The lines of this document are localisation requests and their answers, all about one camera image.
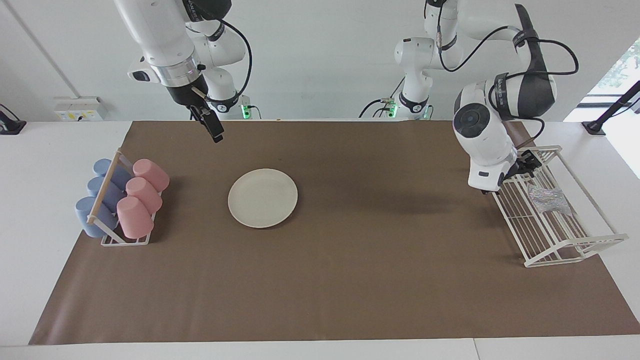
blue cup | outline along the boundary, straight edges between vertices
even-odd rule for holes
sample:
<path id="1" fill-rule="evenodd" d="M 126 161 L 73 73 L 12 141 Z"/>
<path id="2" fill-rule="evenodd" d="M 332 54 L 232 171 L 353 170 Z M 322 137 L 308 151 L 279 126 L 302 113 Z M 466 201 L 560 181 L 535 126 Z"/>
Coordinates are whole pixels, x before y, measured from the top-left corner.
<path id="1" fill-rule="evenodd" d="M 89 193 L 89 196 L 98 197 L 98 192 L 100 192 L 100 187 L 103 182 L 104 176 L 98 176 L 91 179 L 91 181 L 86 185 L 86 190 Z M 107 185 L 107 191 L 104 193 L 102 203 L 110 210 L 110 212 L 115 213 L 118 208 L 118 201 L 122 199 L 124 199 L 124 193 L 110 181 Z"/>
<path id="2" fill-rule="evenodd" d="M 85 197 L 78 201 L 76 203 L 76 215 L 78 216 L 78 220 L 80 220 L 80 224 L 82 224 L 82 228 L 89 237 L 101 238 L 105 236 L 106 233 L 97 225 L 89 225 L 86 223 L 86 217 L 91 213 L 91 208 L 93 207 L 94 202 L 95 197 Z M 118 223 L 116 217 L 111 214 L 104 204 L 100 204 L 98 219 L 100 219 L 100 221 L 102 221 L 104 225 L 107 225 L 111 230 L 115 229 Z"/>
<path id="3" fill-rule="evenodd" d="M 111 160 L 109 159 L 100 159 L 93 164 L 93 173 L 97 176 L 106 176 L 109 167 L 111 166 Z M 116 167 L 116 170 L 113 172 L 113 176 L 111 177 L 111 182 L 116 184 L 116 186 L 124 191 L 127 188 L 127 182 L 131 180 L 133 176 L 126 171 L 120 165 Z"/>

white wall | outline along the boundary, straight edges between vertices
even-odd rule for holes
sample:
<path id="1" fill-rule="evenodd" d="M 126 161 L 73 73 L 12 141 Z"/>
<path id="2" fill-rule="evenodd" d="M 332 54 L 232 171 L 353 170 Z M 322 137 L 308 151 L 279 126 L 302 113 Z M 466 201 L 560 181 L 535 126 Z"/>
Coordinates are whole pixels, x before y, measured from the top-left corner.
<path id="1" fill-rule="evenodd" d="M 8 1 L 83 96 L 99 96 L 109 120 L 186 119 L 159 85 L 130 81 L 140 55 L 112 1 Z M 558 78 L 560 99 L 545 118 L 563 120 L 640 35 L 633 0 L 522 0 L 541 37 L 569 44 L 581 72 Z M 424 36 L 423 2 L 383 0 L 237 0 L 227 20 L 243 30 L 255 55 L 247 94 L 267 118 L 354 117 L 402 77 L 398 40 Z M 0 101 L 28 120 L 53 120 L 52 97 L 70 90 L 0 2 Z M 461 38 L 467 51 L 476 41 Z M 570 69 L 567 55 L 543 48 L 550 70 Z M 517 70 L 513 47 L 492 42 L 456 74 L 433 71 L 435 117 L 450 118 L 467 83 Z M 239 86 L 246 60 L 230 67 Z"/>

green indicator light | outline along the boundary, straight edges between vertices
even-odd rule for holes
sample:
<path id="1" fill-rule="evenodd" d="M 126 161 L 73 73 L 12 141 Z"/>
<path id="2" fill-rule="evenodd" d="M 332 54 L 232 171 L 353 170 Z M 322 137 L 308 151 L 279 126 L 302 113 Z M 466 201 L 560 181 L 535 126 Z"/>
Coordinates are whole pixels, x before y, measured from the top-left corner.
<path id="1" fill-rule="evenodd" d="M 427 105 L 427 110 L 424 112 L 422 118 L 424 120 L 431 120 L 431 116 L 433 115 L 433 106 Z"/>
<path id="2" fill-rule="evenodd" d="M 389 113 L 388 113 L 389 117 L 396 117 L 397 110 L 398 110 L 398 105 L 396 103 L 393 103 L 391 106 L 391 110 L 389 110 Z"/>
<path id="3" fill-rule="evenodd" d="M 245 119 L 248 119 L 251 117 L 251 110 L 247 108 L 245 105 L 242 105 L 242 112 Z"/>

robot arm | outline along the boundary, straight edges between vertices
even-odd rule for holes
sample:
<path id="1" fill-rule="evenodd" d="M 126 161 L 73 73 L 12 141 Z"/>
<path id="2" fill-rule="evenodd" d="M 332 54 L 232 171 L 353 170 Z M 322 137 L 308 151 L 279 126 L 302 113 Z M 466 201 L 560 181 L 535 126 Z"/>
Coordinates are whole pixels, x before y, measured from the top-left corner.
<path id="1" fill-rule="evenodd" d="M 433 80 L 427 70 L 443 69 L 436 44 L 438 15 L 442 7 L 441 28 L 442 59 L 447 67 L 457 67 L 463 57 L 458 43 L 458 0 L 428 0 L 424 29 L 429 37 L 406 38 L 396 45 L 396 63 L 405 73 L 404 87 L 394 99 L 397 115 L 422 119 L 427 108 Z"/>
<path id="2" fill-rule="evenodd" d="M 188 35 L 195 44 L 209 93 L 207 102 L 221 120 L 242 119 L 249 98 L 236 97 L 233 77 L 221 66 L 237 63 L 244 58 L 245 46 L 242 38 L 217 20 L 187 23 Z"/>
<path id="3" fill-rule="evenodd" d="M 484 192 L 496 192 L 505 179 L 531 171 L 529 164 L 518 159 L 502 122 L 538 117 L 556 101 L 556 83 L 547 74 L 529 14 L 519 4 L 515 10 L 518 26 L 507 24 L 508 28 L 496 33 L 494 39 L 513 41 L 523 74 L 508 76 L 505 73 L 493 80 L 467 85 L 454 105 L 456 138 L 471 158 L 468 183 Z M 482 25 L 470 12 L 461 11 L 460 17 L 467 33 L 474 38 L 487 34 L 488 27 L 496 25 L 491 22 L 488 26 Z"/>
<path id="4" fill-rule="evenodd" d="M 213 137 L 214 142 L 222 140 L 224 129 L 215 111 L 211 111 L 207 103 L 209 84 L 225 85 L 226 91 L 213 90 L 213 95 L 228 95 L 229 84 L 233 87 L 230 75 L 223 74 L 223 81 L 205 78 L 207 64 L 212 63 L 212 55 L 203 56 L 201 61 L 202 43 L 196 46 L 189 38 L 185 29 L 186 23 L 207 39 L 207 46 L 223 39 L 227 32 L 220 22 L 231 8 L 230 0 L 115 0 L 116 7 L 124 20 L 133 39 L 140 45 L 143 56 L 129 70 L 129 76 L 136 81 L 160 83 L 169 91 L 173 100 L 188 108 Z"/>

white wire rack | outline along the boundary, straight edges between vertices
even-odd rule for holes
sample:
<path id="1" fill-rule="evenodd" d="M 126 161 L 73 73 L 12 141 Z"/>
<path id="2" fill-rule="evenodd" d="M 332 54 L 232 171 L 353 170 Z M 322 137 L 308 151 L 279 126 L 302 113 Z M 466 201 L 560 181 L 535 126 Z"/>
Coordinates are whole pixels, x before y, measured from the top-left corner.
<path id="1" fill-rule="evenodd" d="M 529 147 L 520 149 L 520 152 L 526 150 L 531 150 L 543 166 L 535 170 L 533 177 L 525 174 L 505 180 L 502 190 L 499 194 L 493 193 L 493 198 L 515 237 L 527 268 L 576 263 L 628 239 L 626 234 L 617 232 L 580 179 L 565 162 L 560 154 L 562 150 L 560 146 Z M 548 166 L 552 161 L 560 161 L 564 165 L 607 224 L 612 235 L 590 235 L 580 223 L 573 207 L 571 207 L 572 215 L 565 215 L 558 211 L 544 213 L 537 211 L 528 196 L 527 189 L 529 184 L 549 190 L 559 188 Z"/>
<path id="2" fill-rule="evenodd" d="M 100 187 L 100 191 L 98 191 L 98 195 L 96 196 L 95 202 L 93 203 L 93 208 L 91 213 L 87 217 L 87 224 L 93 225 L 95 224 L 97 227 L 102 229 L 106 233 L 105 236 L 102 237 L 102 241 L 100 244 L 104 247 L 123 247 L 123 246 L 140 246 L 149 244 L 149 239 L 151 238 L 151 233 L 146 235 L 145 237 L 139 239 L 128 239 L 122 234 L 122 229 L 120 228 L 120 222 L 116 224 L 116 229 L 111 230 L 107 225 L 104 224 L 98 217 L 98 210 L 100 208 L 100 204 L 104 199 L 106 194 L 106 189 L 113 177 L 113 173 L 117 166 L 121 166 L 132 176 L 133 174 L 133 165 L 131 162 L 125 158 L 122 154 L 121 150 L 118 149 L 116 154 L 113 156 L 113 160 L 111 160 L 111 165 L 109 166 L 109 170 L 107 170 L 107 174 L 104 176 L 105 180 L 102 182 L 102 186 Z M 151 214 L 151 220 L 156 220 L 156 213 Z"/>

